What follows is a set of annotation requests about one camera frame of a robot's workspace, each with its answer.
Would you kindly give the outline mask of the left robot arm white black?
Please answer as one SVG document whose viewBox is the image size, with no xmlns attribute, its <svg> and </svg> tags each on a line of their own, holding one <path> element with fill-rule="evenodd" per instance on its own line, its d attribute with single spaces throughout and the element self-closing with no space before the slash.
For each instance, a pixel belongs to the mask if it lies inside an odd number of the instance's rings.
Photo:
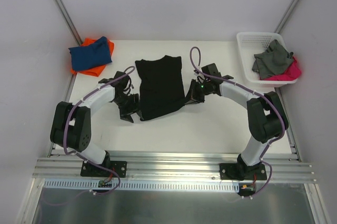
<svg viewBox="0 0 337 224">
<path fill-rule="evenodd" d="M 113 161 L 108 151 L 92 142 L 92 116 L 107 103 L 115 103 L 120 119 L 133 123 L 139 114 L 140 96 L 131 92 L 132 80 L 127 72 L 117 71 L 113 78 L 101 79 L 97 86 L 74 103 L 57 104 L 50 140 L 63 148 L 65 154 L 80 157 L 82 177 L 125 177 L 125 161 Z"/>
</svg>

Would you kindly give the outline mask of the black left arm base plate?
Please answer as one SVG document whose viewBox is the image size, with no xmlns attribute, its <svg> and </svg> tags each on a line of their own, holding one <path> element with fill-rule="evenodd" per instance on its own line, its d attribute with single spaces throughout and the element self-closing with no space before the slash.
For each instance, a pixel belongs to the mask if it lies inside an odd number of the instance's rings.
<svg viewBox="0 0 337 224">
<path fill-rule="evenodd" d="M 119 177 L 125 178 L 127 171 L 126 161 L 108 161 L 107 167 L 94 165 L 90 162 L 83 162 L 81 166 L 81 177 L 109 177 L 111 170 L 114 171 Z"/>
</svg>

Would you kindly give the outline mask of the black t shirt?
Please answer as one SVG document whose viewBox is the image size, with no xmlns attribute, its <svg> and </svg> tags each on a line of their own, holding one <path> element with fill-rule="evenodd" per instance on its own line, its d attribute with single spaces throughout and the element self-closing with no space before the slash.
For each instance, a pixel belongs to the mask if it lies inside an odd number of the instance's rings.
<svg viewBox="0 0 337 224">
<path fill-rule="evenodd" d="M 165 55 L 158 60 L 137 60 L 140 84 L 140 119 L 149 121 L 176 112 L 187 100 L 182 58 Z"/>
</svg>

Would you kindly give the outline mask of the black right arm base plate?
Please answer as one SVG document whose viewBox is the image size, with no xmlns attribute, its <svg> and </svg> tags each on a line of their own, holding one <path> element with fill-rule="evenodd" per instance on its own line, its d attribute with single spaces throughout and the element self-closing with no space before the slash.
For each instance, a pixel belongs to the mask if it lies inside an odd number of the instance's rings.
<svg viewBox="0 0 337 224">
<path fill-rule="evenodd" d="M 246 166 L 245 163 L 239 162 L 220 163 L 219 173 L 221 180 L 267 180 L 265 166 L 261 162 L 254 166 Z"/>
</svg>

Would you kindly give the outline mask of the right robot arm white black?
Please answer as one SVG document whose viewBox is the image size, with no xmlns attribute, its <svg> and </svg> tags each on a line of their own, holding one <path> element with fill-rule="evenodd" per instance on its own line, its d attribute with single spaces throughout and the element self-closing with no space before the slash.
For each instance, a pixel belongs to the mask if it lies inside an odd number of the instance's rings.
<svg viewBox="0 0 337 224">
<path fill-rule="evenodd" d="M 263 157 L 271 143 L 281 139 L 289 127 L 278 94 L 270 91 L 260 94 L 233 80 L 221 76 L 215 64 L 195 69 L 197 78 L 191 80 L 187 103 L 199 104 L 205 96 L 216 94 L 241 105 L 247 111 L 251 137 L 236 162 L 221 163 L 222 180 L 266 180 Z"/>
</svg>

